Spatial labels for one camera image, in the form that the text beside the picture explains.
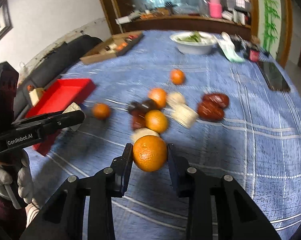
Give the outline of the gloved left hand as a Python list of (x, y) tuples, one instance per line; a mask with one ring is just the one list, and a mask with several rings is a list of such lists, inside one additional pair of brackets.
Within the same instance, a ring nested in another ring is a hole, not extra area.
[(0, 197), (10, 200), (17, 210), (32, 201), (33, 180), (25, 150), (0, 156)]

